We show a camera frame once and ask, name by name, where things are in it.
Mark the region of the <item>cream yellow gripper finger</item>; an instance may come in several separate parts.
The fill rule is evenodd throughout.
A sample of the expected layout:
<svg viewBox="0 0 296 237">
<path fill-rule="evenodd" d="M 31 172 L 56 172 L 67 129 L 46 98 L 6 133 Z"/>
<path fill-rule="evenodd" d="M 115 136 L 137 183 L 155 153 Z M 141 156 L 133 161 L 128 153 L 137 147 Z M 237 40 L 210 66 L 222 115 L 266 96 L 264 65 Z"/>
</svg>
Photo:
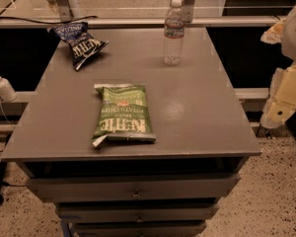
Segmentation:
<svg viewBox="0 0 296 237">
<path fill-rule="evenodd" d="M 295 113 L 292 90 L 288 81 L 288 72 L 277 68 L 272 76 L 269 97 L 263 107 L 260 124 L 273 129 L 285 124 Z"/>
</svg>

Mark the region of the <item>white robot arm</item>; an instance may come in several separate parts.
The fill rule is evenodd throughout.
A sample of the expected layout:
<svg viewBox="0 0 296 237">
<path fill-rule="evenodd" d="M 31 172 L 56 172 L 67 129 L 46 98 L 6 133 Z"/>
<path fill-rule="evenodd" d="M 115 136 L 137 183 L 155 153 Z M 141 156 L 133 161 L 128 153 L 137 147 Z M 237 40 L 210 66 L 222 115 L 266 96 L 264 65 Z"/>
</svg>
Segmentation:
<svg viewBox="0 0 296 237">
<path fill-rule="evenodd" d="M 275 70 L 260 118 L 262 127 L 278 128 L 296 112 L 296 5 L 285 19 L 264 32 L 260 40 L 280 43 L 282 54 L 292 60 L 286 69 Z"/>
</svg>

